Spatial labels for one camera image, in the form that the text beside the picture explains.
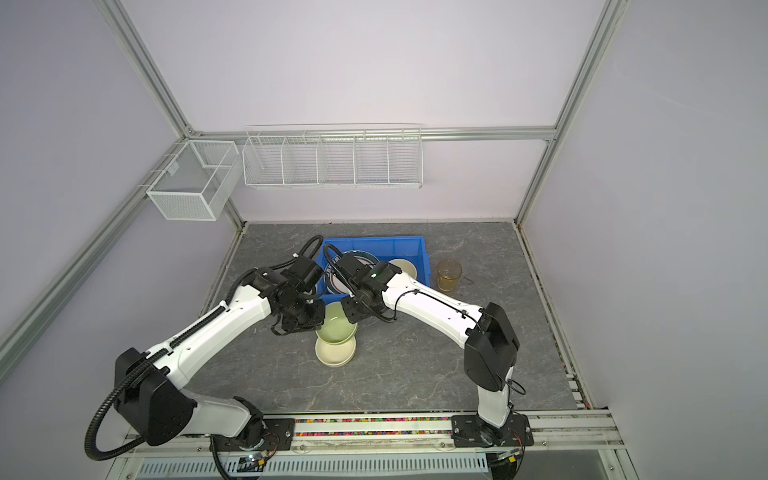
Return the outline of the light green bowl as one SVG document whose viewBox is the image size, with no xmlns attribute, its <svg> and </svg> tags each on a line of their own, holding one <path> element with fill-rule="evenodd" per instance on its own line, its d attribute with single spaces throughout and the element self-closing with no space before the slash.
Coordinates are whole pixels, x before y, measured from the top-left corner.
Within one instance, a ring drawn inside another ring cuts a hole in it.
<svg viewBox="0 0 768 480">
<path fill-rule="evenodd" d="M 329 344 L 342 344 L 355 336 L 357 325 L 351 323 L 340 302 L 332 302 L 325 306 L 325 318 L 316 331 L 319 339 Z"/>
</svg>

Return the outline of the cream white bowl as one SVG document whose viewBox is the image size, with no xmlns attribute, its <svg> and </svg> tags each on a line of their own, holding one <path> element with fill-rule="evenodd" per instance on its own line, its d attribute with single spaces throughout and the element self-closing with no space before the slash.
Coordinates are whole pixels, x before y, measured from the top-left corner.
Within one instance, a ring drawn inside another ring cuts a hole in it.
<svg viewBox="0 0 768 480">
<path fill-rule="evenodd" d="M 389 263 L 400 268 L 402 272 L 407 274 L 410 278 L 414 280 L 418 278 L 418 270 L 410 261 L 406 259 L 392 259 Z"/>
</svg>

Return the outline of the amber glass cup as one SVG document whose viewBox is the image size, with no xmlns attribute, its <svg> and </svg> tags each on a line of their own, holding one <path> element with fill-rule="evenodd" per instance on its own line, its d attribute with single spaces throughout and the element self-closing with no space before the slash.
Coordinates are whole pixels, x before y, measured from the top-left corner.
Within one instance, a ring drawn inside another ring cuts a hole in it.
<svg viewBox="0 0 768 480">
<path fill-rule="evenodd" d="M 437 265 L 437 286 L 442 292 L 456 289 L 463 274 L 462 265 L 454 259 L 441 260 Z"/>
</svg>

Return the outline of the green rimmed white plate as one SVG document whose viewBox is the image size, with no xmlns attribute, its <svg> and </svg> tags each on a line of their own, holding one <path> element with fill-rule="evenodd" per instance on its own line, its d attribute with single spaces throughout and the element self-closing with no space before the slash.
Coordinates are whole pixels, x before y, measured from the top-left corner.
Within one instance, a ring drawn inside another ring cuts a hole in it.
<svg viewBox="0 0 768 480">
<path fill-rule="evenodd" d="M 325 286 L 330 294 L 350 295 L 356 289 L 356 275 L 361 270 L 374 267 L 379 259 L 372 253 L 362 250 L 345 252 L 335 256 L 325 267 Z"/>
</svg>

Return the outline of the bowls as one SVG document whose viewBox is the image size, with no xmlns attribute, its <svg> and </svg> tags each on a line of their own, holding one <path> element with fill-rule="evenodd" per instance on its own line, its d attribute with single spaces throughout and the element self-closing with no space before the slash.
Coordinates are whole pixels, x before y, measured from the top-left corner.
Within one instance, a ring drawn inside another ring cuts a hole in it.
<svg viewBox="0 0 768 480">
<path fill-rule="evenodd" d="M 354 357 L 357 342 L 355 337 L 350 337 L 343 343 L 329 343 L 318 338 L 315 343 L 315 355 L 324 365 L 337 368 L 348 364 Z"/>
</svg>

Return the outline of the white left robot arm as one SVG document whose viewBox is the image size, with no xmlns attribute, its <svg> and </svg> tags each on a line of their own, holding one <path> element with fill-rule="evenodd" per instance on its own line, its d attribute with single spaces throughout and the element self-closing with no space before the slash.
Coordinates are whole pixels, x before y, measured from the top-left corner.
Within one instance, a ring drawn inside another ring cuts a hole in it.
<svg viewBox="0 0 768 480">
<path fill-rule="evenodd" d="M 284 333 L 312 331 L 325 318 L 325 303 L 302 281 L 263 271 L 234 287 L 212 311 L 145 352 L 134 348 L 115 365 L 114 408 L 137 432 L 139 443 L 163 445 L 179 436 L 209 435 L 243 450 L 267 435 L 262 412 L 249 401 L 187 390 L 198 371 L 241 333 L 275 317 Z"/>
</svg>

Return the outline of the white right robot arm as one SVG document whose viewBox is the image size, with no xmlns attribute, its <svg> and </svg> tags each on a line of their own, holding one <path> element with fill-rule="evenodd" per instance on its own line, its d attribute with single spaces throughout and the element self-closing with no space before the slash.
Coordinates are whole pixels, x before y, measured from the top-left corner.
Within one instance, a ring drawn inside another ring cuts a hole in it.
<svg viewBox="0 0 768 480">
<path fill-rule="evenodd" d="M 484 307 L 453 299 L 405 273 L 384 284 L 382 274 L 363 279 L 359 289 L 341 299 L 348 320 L 369 317 L 394 322 L 410 316 L 446 335 L 463 349 L 463 367 L 477 386 L 477 416 L 483 425 L 499 430 L 512 407 L 510 381 L 520 342 L 504 309 L 490 302 Z"/>
</svg>

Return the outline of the blue plastic bin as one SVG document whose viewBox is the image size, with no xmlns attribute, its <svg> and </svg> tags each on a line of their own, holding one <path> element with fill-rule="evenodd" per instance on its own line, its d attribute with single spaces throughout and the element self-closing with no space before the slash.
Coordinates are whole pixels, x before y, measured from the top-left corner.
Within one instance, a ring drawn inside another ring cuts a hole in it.
<svg viewBox="0 0 768 480">
<path fill-rule="evenodd" d="M 404 259 L 409 261 L 417 270 L 416 280 L 430 286 L 431 266 L 426 249 L 426 241 L 420 236 L 390 236 L 390 237 L 360 237 L 360 238 L 327 238 L 323 244 L 333 244 L 341 252 L 361 251 L 373 255 L 379 261 Z M 331 270 L 324 258 L 323 250 L 317 254 L 316 263 L 324 270 L 324 277 L 318 282 L 318 294 L 326 304 L 340 301 L 345 292 L 331 287 L 329 275 Z"/>
</svg>

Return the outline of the small white mesh basket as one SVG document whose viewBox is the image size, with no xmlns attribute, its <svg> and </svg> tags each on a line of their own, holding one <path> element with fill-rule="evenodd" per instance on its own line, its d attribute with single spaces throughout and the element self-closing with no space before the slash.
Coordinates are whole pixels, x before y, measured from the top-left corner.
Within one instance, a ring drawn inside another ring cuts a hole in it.
<svg viewBox="0 0 768 480">
<path fill-rule="evenodd" d="M 233 141 L 188 140 L 175 153 L 147 194 L 163 217 L 215 221 L 243 175 Z"/>
</svg>

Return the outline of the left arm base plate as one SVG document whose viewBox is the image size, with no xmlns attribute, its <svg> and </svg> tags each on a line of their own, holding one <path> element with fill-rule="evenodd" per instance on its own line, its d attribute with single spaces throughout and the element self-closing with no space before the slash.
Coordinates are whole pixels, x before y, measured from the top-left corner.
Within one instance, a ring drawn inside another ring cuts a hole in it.
<svg viewBox="0 0 768 480">
<path fill-rule="evenodd" d="M 213 442 L 220 452 L 289 450 L 295 425 L 295 420 L 289 417 L 255 420 L 235 437 L 214 435 Z"/>
</svg>

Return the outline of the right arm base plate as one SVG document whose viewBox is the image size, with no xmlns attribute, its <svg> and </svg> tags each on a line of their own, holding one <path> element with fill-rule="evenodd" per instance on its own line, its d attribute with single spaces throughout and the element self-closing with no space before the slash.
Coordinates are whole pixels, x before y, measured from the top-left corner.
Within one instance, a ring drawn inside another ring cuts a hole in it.
<svg viewBox="0 0 768 480">
<path fill-rule="evenodd" d="M 459 448 L 529 447 L 534 444 L 527 416 L 512 412 L 502 427 L 494 427 L 478 414 L 454 415 L 451 438 Z"/>
</svg>

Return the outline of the aluminium mounting rail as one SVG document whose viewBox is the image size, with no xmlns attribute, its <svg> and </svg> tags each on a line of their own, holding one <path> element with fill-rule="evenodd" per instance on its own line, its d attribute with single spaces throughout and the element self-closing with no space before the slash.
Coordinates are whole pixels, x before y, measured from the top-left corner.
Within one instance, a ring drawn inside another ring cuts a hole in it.
<svg viewBox="0 0 768 480">
<path fill-rule="evenodd" d="M 117 457 L 111 479 L 216 479 L 221 462 L 233 478 L 337 478 L 479 473 L 517 469 L 538 453 L 587 451 L 608 479 L 635 479 L 618 427 L 607 410 L 519 412 L 528 417 L 529 447 L 454 445 L 451 420 L 467 412 L 295 414 L 289 450 L 220 452 L 206 436 L 138 446 Z"/>
</svg>

